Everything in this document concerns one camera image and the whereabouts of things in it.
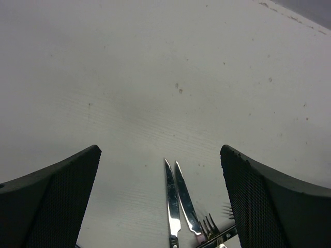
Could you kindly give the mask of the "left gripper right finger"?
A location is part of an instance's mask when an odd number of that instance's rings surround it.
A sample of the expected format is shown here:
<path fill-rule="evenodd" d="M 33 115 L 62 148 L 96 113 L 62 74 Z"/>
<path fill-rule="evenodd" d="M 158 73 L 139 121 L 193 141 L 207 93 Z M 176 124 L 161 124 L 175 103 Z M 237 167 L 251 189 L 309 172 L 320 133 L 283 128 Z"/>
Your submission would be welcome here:
<path fill-rule="evenodd" d="M 330 189 L 308 183 L 229 145 L 221 167 L 241 247 L 330 247 Z"/>

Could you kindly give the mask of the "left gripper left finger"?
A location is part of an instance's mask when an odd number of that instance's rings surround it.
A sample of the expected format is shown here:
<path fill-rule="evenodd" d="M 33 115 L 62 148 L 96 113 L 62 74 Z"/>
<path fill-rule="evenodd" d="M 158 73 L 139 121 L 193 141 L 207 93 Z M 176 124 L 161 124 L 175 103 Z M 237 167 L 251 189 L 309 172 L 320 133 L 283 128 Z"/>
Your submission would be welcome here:
<path fill-rule="evenodd" d="M 92 145 L 1 183 L 1 247 L 77 247 L 100 156 Z"/>

